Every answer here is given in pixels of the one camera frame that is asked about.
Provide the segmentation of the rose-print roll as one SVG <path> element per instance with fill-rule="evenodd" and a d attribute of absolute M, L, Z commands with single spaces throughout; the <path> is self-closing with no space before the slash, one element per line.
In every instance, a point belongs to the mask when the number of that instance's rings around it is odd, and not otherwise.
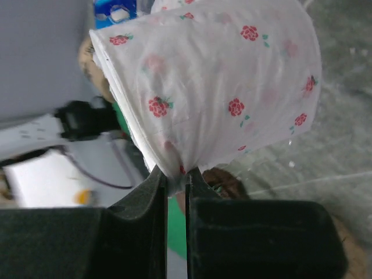
<path fill-rule="evenodd" d="M 321 55 L 298 1 L 198 1 L 90 31 L 130 135 L 169 194 L 186 174 L 312 126 Z"/>
<path fill-rule="evenodd" d="M 198 2 L 198 0 L 155 0 L 151 7 L 151 13 L 181 8 L 194 2 Z"/>

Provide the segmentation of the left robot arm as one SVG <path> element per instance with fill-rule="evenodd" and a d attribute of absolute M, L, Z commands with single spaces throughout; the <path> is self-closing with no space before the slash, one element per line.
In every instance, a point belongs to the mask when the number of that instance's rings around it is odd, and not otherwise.
<path fill-rule="evenodd" d="M 112 105 L 72 101 L 1 130 L 1 179 L 20 208 L 108 207 L 141 181 Z"/>

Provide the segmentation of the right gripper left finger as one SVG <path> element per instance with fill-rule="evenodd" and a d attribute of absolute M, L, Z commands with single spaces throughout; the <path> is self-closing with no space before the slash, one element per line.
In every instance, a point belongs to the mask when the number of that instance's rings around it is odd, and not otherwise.
<path fill-rule="evenodd" d="M 108 208 L 1 211 L 2 278 L 166 278 L 167 182 L 159 169 Z"/>

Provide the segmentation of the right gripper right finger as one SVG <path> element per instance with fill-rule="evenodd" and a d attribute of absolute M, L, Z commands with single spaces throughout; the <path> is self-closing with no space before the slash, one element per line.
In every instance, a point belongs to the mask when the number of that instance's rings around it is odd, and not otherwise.
<path fill-rule="evenodd" d="M 348 260 L 324 206 L 224 199 L 201 172 L 187 174 L 189 278 L 342 278 Z"/>

